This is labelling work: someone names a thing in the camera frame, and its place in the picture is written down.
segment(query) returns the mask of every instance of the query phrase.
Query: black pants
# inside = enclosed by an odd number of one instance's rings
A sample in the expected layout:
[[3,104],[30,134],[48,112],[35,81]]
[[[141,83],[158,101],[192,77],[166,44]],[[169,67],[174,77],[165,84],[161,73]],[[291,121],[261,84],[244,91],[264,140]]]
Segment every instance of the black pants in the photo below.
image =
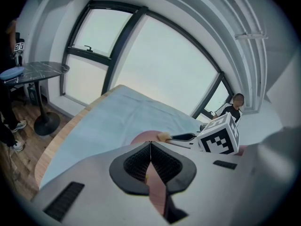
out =
[[[0,111],[5,119],[5,123],[8,124],[10,129],[16,128],[18,120],[11,107],[9,99],[8,87],[4,86],[0,81]],[[11,133],[2,120],[0,120],[0,141],[5,143],[7,146],[13,146],[16,142],[14,135]]]

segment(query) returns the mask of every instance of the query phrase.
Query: light blue bed sheet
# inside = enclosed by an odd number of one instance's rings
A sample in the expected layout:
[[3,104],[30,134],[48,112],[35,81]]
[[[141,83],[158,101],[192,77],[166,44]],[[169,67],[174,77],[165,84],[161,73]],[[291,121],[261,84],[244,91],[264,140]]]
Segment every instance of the light blue bed sheet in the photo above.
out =
[[40,188],[82,159],[129,145],[144,131],[176,135],[198,131],[200,124],[170,106],[121,87],[97,104],[70,132],[49,164]]

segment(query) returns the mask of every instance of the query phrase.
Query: black table top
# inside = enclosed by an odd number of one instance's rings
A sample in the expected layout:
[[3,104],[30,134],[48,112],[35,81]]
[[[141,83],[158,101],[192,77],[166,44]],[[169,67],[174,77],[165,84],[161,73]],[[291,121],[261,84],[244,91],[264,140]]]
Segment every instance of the black table top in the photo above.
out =
[[69,71],[69,66],[57,62],[30,62],[23,65],[24,71],[19,76],[6,80],[4,85],[27,84],[60,76]]

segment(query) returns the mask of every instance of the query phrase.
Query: wooden floor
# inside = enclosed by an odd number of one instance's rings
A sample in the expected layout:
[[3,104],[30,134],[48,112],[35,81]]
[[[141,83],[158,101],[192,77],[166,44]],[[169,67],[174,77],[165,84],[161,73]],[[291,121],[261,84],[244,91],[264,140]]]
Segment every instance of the wooden floor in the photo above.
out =
[[16,153],[13,149],[0,142],[0,166],[4,177],[9,185],[21,194],[24,198],[31,200],[38,192],[39,188],[34,178],[34,168],[57,133],[69,122],[70,118],[59,113],[44,101],[46,112],[56,112],[61,119],[59,128],[48,136],[39,136],[33,130],[35,119],[40,115],[37,105],[31,105],[30,102],[24,106],[21,102],[13,102],[13,111],[19,120],[27,120],[27,126],[15,133],[15,138],[25,142],[25,148],[22,152]]

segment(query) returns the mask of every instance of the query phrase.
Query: window handle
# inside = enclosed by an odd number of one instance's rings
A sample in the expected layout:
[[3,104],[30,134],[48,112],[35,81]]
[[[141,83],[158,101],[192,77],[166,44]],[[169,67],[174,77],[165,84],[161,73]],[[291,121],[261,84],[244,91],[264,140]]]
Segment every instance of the window handle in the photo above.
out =
[[88,46],[88,45],[84,45],[84,47],[89,47],[89,49],[87,49],[87,51],[89,51],[89,52],[93,52],[93,50],[92,50],[92,48],[91,48],[90,46]]

